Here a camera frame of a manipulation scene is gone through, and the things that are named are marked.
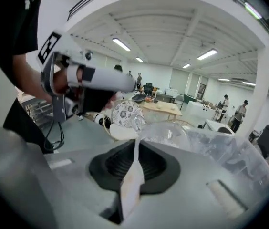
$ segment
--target white table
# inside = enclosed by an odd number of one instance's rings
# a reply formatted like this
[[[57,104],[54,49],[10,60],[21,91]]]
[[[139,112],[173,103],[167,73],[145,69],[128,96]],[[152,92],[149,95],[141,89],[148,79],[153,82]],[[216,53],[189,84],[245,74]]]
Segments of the white table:
[[[216,121],[212,121],[212,120],[206,120],[205,124],[203,125],[203,128],[205,128],[205,126],[210,130],[210,131],[217,131],[219,128],[221,127],[225,127],[226,129],[228,129],[232,135],[234,135],[234,132],[230,129],[229,126],[216,122]]]
[[[214,116],[215,110],[211,109],[210,107],[196,103],[193,101],[188,102],[186,107],[186,111],[184,113],[185,116],[198,116],[204,119],[212,119]]]

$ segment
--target wooden table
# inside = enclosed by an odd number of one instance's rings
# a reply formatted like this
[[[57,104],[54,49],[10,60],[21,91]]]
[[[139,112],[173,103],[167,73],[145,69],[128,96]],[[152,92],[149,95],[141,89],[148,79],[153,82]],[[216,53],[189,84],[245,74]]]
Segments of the wooden table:
[[[143,102],[141,106],[143,108],[145,108],[145,109],[148,109],[148,110],[167,113],[168,114],[168,119],[169,119],[169,117],[171,115],[174,116],[174,119],[176,119],[177,116],[182,116],[182,113],[180,112],[177,105],[172,104],[172,103],[165,103],[165,102],[162,102],[162,101],[158,101],[156,104],[155,103]]]

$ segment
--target ceiling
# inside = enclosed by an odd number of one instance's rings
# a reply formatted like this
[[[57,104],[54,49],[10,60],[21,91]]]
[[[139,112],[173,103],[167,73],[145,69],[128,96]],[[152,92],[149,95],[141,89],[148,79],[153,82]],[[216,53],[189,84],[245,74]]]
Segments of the ceiling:
[[[241,78],[254,83],[257,49],[262,45],[241,22],[197,0],[123,0],[84,18],[70,33],[82,46],[108,56],[167,65],[189,63],[192,71],[214,79]],[[125,43],[130,52],[112,38]],[[218,53],[197,57],[210,49]],[[243,85],[242,81],[231,81]]]

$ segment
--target hand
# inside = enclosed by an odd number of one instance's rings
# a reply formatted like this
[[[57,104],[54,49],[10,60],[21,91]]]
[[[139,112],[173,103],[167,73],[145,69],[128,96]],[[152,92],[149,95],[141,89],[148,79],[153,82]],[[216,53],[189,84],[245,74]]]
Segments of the hand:
[[[83,74],[83,70],[82,69],[78,69],[77,71],[77,80],[80,83],[82,81],[82,74]],[[60,70],[58,72],[56,72],[54,74],[54,78],[53,78],[53,82],[54,82],[54,88],[55,91],[57,93],[65,93],[68,89],[68,79],[67,79],[67,71],[66,69]],[[77,95],[80,96],[81,94],[81,88],[78,88]],[[111,109],[112,108],[112,102],[116,100],[116,96],[113,95],[108,103],[106,104],[106,106],[103,108],[105,109]]]

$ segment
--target white pillar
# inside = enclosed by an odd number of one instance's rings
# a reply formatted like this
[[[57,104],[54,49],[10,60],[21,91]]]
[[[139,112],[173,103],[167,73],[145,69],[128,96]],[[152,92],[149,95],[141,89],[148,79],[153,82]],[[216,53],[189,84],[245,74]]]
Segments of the white pillar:
[[[252,99],[248,99],[251,106],[246,113],[246,117],[243,118],[243,123],[237,131],[237,135],[245,138],[248,138],[253,131],[268,94],[269,52],[266,48],[258,50],[258,72],[255,84],[256,86],[254,88]]]
[[[186,89],[185,89],[185,92],[184,92],[186,95],[188,94],[188,90],[190,89],[190,84],[191,84],[191,81],[192,81],[192,76],[193,76],[193,73],[191,72],[188,75],[188,79],[187,79],[187,83],[186,83]]]
[[[197,88],[196,88],[196,91],[195,91],[194,98],[197,97],[197,94],[198,94],[198,91],[199,91],[199,87],[200,87],[200,83],[201,83],[201,79],[202,79],[202,76],[199,77],[199,80],[198,80],[198,84],[197,84]]]

